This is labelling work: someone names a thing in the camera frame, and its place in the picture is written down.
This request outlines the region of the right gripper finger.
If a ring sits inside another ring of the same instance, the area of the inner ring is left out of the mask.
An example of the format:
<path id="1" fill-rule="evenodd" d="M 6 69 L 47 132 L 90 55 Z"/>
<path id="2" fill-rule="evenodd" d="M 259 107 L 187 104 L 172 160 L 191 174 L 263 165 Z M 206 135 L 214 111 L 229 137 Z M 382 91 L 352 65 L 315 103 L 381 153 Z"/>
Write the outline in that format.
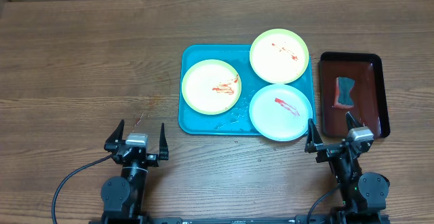
<path id="1" fill-rule="evenodd" d="M 311 118 L 308 119 L 308 134 L 306 146 L 322 146 L 323 141 L 318 133 L 317 127 Z"/>
<path id="2" fill-rule="evenodd" d="M 349 111 L 345 113 L 345 117 L 346 117 L 347 128 L 349 130 L 352 130 L 353 128 L 363 127 L 363 124 L 358 120 L 356 120 Z"/>

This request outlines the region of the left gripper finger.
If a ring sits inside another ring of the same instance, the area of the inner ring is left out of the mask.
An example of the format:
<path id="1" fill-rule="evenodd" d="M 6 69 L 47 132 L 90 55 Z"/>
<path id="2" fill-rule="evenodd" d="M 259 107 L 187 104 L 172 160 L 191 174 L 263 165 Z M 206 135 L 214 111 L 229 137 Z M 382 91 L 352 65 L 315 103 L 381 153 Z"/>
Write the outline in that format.
<path id="1" fill-rule="evenodd" d="M 122 140 L 125 121 L 122 119 L 113 133 L 106 139 L 106 144 L 115 144 Z"/>
<path id="2" fill-rule="evenodd" d="M 169 149 L 165 137 L 165 126 L 164 123 L 162 123 L 160 129 L 160 137 L 159 137 L 159 155 L 168 155 L 168 154 L 169 154 Z"/>

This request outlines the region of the light blue plate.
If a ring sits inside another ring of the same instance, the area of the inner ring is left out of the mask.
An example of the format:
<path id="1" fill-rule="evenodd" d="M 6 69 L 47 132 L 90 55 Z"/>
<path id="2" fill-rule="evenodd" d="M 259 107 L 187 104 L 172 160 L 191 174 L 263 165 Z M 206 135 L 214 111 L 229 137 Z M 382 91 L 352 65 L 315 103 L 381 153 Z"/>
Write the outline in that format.
<path id="1" fill-rule="evenodd" d="M 261 88 L 250 101 L 249 116 L 253 127 L 274 141 L 292 141 L 305 135 L 313 108 L 298 89 L 283 84 Z"/>

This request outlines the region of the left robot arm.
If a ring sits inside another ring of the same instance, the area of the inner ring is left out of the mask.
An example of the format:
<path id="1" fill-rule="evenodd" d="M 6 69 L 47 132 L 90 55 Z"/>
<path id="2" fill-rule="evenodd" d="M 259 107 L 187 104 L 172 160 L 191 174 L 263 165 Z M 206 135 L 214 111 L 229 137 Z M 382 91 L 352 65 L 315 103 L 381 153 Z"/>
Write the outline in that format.
<path id="1" fill-rule="evenodd" d="M 142 212 L 142 202 L 148 168 L 158 167 L 160 161 L 169 159 L 165 129 L 161 126 L 159 152 L 148 153 L 148 135 L 132 132 L 123 138 L 124 125 L 121 121 L 104 144 L 104 150 L 111 153 L 110 158 L 122 169 L 119 176 L 109 178 L 102 186 L 104 210 L 101 222 L 151 223 Z"/>

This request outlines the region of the red green scrub sponge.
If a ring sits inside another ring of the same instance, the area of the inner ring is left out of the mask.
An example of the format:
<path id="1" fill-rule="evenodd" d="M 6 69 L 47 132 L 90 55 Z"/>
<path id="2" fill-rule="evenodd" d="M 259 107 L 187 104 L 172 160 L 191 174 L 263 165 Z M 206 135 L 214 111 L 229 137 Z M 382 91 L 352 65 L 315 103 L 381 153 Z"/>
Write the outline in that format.
<path id="1" fill-rule="evenodd" d="M 337 77 L 335 85 L 334 107 L 338 109 L 350 109 L 354 106 L 351 98 L 351 90 L 355 81 L 348 77 Z"/>

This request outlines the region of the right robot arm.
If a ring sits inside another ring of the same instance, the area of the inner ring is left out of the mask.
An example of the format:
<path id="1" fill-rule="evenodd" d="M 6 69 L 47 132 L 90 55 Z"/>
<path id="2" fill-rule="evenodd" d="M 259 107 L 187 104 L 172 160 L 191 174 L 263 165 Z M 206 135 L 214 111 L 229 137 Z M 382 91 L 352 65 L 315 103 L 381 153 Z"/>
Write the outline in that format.
<path id="1" fill-rule="evenodd" d="M 382 174 L 363 173 L 358 158 L 369 151 L 374 135 L 350 113 L 346 113 L 347 137 L 341 143 L 325 145 L 312 119 L 308 120 L 308 134 L 304 151 L 316 153 L 316 162 L 327 162 L 336 178 L 337 186 L 322 195 L 311 206 L 300 223 L 389 223 L 386 208 L 390 181 Z M 342 206 L 333 207 L 327 215 L 314 215 L 317 205 L 339 191 Z"/>

